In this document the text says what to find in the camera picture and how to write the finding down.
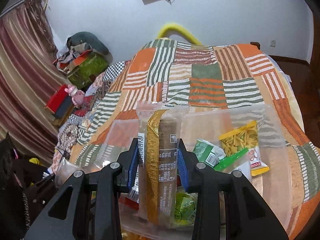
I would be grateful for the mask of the gold stripe biscuit sleeve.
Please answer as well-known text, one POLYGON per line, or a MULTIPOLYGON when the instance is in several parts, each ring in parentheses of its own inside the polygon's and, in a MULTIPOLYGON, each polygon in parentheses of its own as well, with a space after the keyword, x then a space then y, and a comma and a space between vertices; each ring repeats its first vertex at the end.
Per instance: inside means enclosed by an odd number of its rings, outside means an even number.
POLYGON ((140 102, 138 130, 139 216, 173 228, 181 124, 187 105, 140 102))

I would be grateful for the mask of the green storage bag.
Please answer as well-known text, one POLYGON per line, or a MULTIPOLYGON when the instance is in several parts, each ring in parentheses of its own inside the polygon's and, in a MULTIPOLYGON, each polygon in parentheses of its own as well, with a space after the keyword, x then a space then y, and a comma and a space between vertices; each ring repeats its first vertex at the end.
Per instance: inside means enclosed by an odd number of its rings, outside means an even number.
POLYGON ((90 53, 84 62, 75 67, 68 75, 68 80, 78 89, 89 86, 95 78, 108 68, 106 59, 97 54, 90 53))

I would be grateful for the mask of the pink plush toy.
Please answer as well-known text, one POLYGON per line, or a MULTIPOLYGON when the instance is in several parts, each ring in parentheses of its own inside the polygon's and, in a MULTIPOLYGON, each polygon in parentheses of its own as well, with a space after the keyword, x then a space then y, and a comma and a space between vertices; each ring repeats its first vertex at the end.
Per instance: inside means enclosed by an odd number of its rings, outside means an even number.
POLYGON ((84 102, 84 92, 75 85, 68 85, 67 88, 65 88, 65 92, 71 97, 75 107, 80 107, 84 102))

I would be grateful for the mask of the white wall socket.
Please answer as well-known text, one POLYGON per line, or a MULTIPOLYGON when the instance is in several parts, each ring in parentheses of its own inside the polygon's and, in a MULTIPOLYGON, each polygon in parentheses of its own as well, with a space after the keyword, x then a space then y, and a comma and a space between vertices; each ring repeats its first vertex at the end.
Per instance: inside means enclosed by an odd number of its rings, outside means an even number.
POLYGON ((275 46, 276 46, 276 41, 275 41, 275 40, 271 40, 270 46, 271 46, 271 47, 275 47, 275 46))

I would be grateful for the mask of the red snack packet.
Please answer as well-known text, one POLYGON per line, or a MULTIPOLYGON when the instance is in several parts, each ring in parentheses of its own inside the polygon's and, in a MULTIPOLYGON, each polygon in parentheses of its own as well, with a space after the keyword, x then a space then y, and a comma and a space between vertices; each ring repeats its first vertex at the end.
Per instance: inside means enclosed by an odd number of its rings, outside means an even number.
POLYGON ((135 177, 135 183, 129 193, 122 193, 119 198, 119 202, 128 206, 129 208, 138 211, 139 210, 139 187, 138 187, 138 175, 135 177))

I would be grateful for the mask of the green snack pack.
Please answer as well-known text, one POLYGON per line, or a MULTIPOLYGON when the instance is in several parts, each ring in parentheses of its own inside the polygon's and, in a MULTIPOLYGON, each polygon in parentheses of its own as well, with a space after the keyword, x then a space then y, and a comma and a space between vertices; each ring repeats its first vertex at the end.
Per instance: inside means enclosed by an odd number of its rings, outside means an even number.
POLYGON ((210 167, 215 167, 226 157, 222 148, 203 139, 197 139, 193 153, 195 153, 199 162, 205 163, 210 167))

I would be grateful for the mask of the red gift box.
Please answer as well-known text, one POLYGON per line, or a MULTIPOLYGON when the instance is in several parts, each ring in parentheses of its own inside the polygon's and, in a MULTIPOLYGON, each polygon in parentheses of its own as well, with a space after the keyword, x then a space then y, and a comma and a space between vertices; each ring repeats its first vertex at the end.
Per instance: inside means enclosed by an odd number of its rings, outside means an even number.
POLYGON ((72 99, 68 94, 68 85, 62 85, 49 99, 45 105, 51 115, 56 119, 61 119, 65 116, 68 110, 73 106, 72 99))

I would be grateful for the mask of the yellow foam tube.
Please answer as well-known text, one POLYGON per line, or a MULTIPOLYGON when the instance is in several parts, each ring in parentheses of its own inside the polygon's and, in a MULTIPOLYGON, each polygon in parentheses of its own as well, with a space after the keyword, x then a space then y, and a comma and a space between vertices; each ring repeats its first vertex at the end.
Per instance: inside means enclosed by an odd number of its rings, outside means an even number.
POLYGON ((167 33, 170 32, 178 33, 181 37, 185 38, 191 44, 202 44, 190 31, 177 23, 167 23, 163 25, 163 27, 161 27, 160 31, 157 34, 157 38, 165 38, 167 36, 167 33))

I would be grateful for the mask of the patchwork bed blanket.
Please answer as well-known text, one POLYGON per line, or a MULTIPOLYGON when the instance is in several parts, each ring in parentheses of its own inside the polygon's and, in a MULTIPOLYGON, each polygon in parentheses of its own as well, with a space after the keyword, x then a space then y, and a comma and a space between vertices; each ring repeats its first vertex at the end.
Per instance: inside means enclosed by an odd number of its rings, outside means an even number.
POLYGON ((286 230, 295 239, 306 229, 319 204, 319 148, 305 134, 306 121, 289 82, 256 46, 156 39, 130 61, 110 65, 86 96, 85 108, 60 129, 54 171, 64 153, 76 165, 93 163, 112 123, 135 119, 141 101, 189 104, 196 112, 271 105, 280 119, 291 167, 292 208, 286 230))

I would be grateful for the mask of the clear plastic storage bin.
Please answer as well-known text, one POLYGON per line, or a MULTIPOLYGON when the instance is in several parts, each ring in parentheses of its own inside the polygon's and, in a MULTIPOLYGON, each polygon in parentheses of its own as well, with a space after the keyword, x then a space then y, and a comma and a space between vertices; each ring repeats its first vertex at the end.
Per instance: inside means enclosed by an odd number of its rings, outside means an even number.
POLYGON ((103 142, 95 234, 287 239, 290 176, 271 106, 191 113, 141 104, 103 142))

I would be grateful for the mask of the green lid jelly cup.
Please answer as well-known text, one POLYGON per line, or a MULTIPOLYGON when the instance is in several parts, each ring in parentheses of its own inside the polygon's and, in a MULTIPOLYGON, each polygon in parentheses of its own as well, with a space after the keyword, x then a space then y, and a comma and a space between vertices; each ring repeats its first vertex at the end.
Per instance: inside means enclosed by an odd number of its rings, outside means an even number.
POLYGON ((197 208, 197 194, 178 192, 176 193, 174 226, 183 228, 193 226, 197 208))

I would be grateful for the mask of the dark grey clothes bundle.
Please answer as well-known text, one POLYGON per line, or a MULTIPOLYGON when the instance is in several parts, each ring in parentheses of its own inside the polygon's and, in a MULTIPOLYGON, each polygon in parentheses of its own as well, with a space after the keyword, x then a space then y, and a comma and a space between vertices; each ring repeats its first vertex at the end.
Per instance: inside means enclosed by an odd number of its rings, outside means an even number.
POLYGON ((78 33, 75 33, 71 37, 67 39, 67 47, 71 48, 71 46, 77 46, 82 43, 87 43, 88 45, 91 46, 92 49, 96 50, 97 52, 107 55, 109 53, 109 49, 107 46, 103 44, 97 38, 94 34, 87 32, 87 31, 81 31, 78 33))

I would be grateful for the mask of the yellow chips snack bag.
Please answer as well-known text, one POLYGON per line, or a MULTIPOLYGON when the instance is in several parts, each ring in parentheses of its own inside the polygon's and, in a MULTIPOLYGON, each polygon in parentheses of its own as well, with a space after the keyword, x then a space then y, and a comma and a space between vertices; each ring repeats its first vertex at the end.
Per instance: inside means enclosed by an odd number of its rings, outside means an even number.
POLYGON ((230 157, 240 152, 244 148, 248 149, 248 155, 251 166, 251 175, 253 177, 266 173, 270 168, 262 161, 257 122, 251 121, 245 126, 233 129, 218 137, 225 154, 230 157))

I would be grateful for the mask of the green candy wrapper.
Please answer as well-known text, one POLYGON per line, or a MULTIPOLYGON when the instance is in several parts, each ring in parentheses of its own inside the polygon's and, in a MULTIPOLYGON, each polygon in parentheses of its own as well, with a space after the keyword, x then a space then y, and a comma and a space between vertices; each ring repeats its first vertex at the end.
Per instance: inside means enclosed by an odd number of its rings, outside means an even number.
POLYGON ((215 171, 231 173, 234 170, 249 171, 250 161, 248 157, 248 148, 222 159, 215 167, 215 171))

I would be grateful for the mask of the striped red curtain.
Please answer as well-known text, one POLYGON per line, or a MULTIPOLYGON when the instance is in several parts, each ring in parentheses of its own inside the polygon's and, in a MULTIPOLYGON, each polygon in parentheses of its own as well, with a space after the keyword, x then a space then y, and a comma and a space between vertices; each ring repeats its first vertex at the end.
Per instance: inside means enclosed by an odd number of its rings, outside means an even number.
POLYGON ((25 155, 51 164, 57 143, 50 97, 67 83, 54 67, 57 48, 42 0, 24 2, 1 17, 1 138, 25 155))

